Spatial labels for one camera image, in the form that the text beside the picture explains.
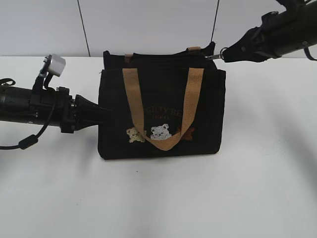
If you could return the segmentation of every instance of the white wall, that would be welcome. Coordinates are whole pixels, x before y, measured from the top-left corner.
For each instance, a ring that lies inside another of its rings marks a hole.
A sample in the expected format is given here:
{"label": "white wall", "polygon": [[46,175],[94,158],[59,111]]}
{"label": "white wall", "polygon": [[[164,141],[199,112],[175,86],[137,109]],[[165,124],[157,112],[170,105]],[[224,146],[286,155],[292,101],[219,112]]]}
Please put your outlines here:
{"label": "white wall", "polygon": [[[79,0],[91,56],[169,54],[206,46],[216,0]],[[275,0],[220,0],[216,51],[261,24]],[[0,56],[88,56],[77,0],[1,0]],[[317,56],[317,47],[312,48]],[[302,51],[287,57],[303,58]]]}

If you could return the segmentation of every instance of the black tote bag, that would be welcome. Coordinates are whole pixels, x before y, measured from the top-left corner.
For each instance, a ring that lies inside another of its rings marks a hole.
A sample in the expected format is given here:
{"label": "black tote bag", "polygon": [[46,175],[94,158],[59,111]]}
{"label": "black tote bag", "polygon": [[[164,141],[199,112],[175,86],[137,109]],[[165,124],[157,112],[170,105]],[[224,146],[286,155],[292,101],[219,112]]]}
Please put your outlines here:
{"label": "black tote bag", "polygon": [[99,105],[112,123],[99,126],[104,159],[214,154],[221,144],[225,71],[208,47],[174,55],[104,52]]}

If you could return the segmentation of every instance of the tan tab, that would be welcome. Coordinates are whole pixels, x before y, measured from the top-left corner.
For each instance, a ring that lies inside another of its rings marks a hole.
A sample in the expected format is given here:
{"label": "tan tab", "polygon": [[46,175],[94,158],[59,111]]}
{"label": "tan tab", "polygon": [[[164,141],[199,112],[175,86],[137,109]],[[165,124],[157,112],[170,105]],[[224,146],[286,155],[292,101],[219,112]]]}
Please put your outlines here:
{"label": "tan tab", "polygon": [[125,54],[124,55],[124,62],[130,63],[132,57],[133,57],[133,54]]}

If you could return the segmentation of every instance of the cable connector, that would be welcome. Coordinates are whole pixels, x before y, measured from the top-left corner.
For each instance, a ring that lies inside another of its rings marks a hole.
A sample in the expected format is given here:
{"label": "cable connector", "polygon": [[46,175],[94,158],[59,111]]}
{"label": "cable connector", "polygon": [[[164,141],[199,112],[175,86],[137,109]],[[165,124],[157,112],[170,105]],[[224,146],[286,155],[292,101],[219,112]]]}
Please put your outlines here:
{"label": "cable connector", "polygon": [[20,149],[25,150],[38,142],[39,139],[36,135],[30,135],[19,142],[19,147]]}

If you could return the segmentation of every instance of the tan handle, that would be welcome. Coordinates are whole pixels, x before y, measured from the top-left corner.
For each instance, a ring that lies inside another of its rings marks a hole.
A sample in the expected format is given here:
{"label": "tan handle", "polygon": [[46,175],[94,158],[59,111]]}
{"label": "tan handle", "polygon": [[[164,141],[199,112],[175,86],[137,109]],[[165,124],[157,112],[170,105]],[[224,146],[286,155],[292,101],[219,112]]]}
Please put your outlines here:
{"label": "tan handle", "polygon": [[203,80],[203,68],[189,68],[188,79],[184,97],[183,120],[179,133],[166,140],[152,140],[144,134],[144,110],[141,98],[141,90],[138,76],[138,69],[124,68],[124,86],[127,94],[133,124],[138,132],[151,144],[160,150],[170,150],[182,138],[195,119],[197,104]]}

